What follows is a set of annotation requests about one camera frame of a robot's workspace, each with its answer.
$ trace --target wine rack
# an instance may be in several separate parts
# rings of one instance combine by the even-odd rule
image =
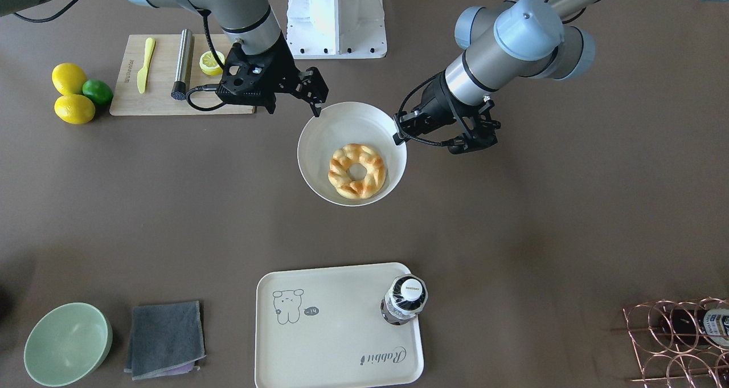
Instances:
[[[729,388],[729,349],[706,338],[697,317],[727,300],[659,300],[622,310],[645,388]]]

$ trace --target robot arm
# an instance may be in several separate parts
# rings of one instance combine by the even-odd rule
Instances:
[[[562,19],[598,1],[505,0],[494,9],[466,9],[456,23],[456,43],[465,51],[425,87],[419,105],[394,115],[395,143],[415,139],[447,146],[453,154],[497,143],[501,124],[490,118],[492,93],[517,76],[565,80],[585,73],[594,59],[594,41]],[[463,129],[456,138],[418,138],[456,122]]]
[[[7,14],[49,0],[0,1],[2,14]],[[223,102],[263,106],[273,113],[275,94],[288,93],[307,102],[315,116],[320,113],[329,89],[317,68],[304,72],[296,68],[268,0],[129,1],[151,8],[185,8],[216,17],[232,47],[220,83],[206,85],[205,90],[214,90]]]

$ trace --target donut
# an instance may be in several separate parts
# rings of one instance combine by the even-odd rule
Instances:
[[[352,181],[349,173],[353,164],[367,169],[362,180]],[[337,149],[329,162],[329,182],[340,196],[348,199],[367,199],[380,191],[385,183],[385,163],[380,154],[365,144],[350,143]]]

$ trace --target white tray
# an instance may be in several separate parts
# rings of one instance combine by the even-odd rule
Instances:
[[[424,366],[417,318],[390,325],[380,313],[393,279],[408,273],[404,264],[383,263],[263,276],[256,386],[365,388],[417,380]]]

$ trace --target bear drawing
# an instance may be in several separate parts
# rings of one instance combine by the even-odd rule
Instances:
[[[287,322],[294,324],[299,321],[301,313],[301,295],[304,293],[302,289],[287,289],[284,291],[273,292],[273,307],[276,309],[279,324],[284,325]]]

